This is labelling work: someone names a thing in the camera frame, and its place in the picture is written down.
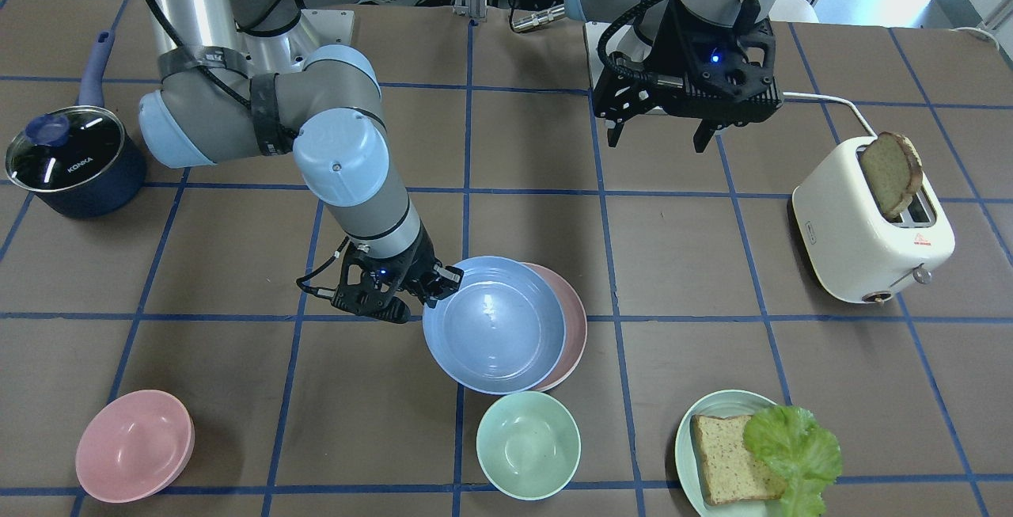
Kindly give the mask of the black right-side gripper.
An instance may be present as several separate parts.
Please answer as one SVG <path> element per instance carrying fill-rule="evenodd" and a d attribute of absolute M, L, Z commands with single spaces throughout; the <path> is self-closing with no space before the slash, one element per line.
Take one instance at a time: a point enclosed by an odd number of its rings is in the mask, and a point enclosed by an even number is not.
<path fill-rule="evenodd" d="M 397 294 L 406 292 L 434 307 L 458 292 L 464 272 L 437 265 L 427 232 L 420 232 L 402 253 L 386 260 L 370 257 L 357 246 L 345 250 L 340 261 L 340 281 L 332 295 L 332 306 L 341 311 L 384 320 L 396 325 L 408 322 L 408 304 Z"/>

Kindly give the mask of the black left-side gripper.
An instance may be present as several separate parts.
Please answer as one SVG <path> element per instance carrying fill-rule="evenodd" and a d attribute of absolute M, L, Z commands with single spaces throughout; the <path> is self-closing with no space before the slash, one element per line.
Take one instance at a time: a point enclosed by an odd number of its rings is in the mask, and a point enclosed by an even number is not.
<path fill-rule="evenodd" d="M 774 75 L 776 38 L 759 0 L 732 1 L 730 23 L 712 24 L 681 0 L 670 0 L 647 57 L 640 62 L 618 52 L 618 66 L 643 73 L 646 81 L 603 70 L 594 88 L 594 112 L 605 119 L 610 148 L 627 120 L 661 107 L 670 116 L 699 119 L 694 151 L 702 154 L 725 124 L 763 123 L 783 105 Z"/>

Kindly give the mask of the left-side robot arm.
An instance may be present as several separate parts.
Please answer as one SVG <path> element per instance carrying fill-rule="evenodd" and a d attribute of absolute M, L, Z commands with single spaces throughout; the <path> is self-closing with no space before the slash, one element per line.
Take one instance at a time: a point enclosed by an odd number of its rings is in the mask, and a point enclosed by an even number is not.
<path fill-rule="evenodd" d="M 589 55 L 603 70 L 593 112 L 617 146 L 627 121 L 659 108 L 699 121 L 697 152 L 717 132 L 764 123 L 783 105 L 775 77 L 776 0 L 563 0 L 567 16 L 604 24 Z"/>

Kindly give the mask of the right-side robot arm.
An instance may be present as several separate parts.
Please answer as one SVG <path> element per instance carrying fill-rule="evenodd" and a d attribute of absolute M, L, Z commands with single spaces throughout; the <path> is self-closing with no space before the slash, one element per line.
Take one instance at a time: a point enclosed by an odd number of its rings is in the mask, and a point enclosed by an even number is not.
<path fill-rule="evenodd" d="M 343 229 L 337 287 L 299 287 L 342 311 L 408 321 L 406 292 L 435 307 L 463 271 L 433 243 L 390 156 L 369 60 L 310 23 L 315 6 L 369 0 L 145 0 L 160 88 L 138 103 L 149 152 L 170 168 L 293 155 Z"/>

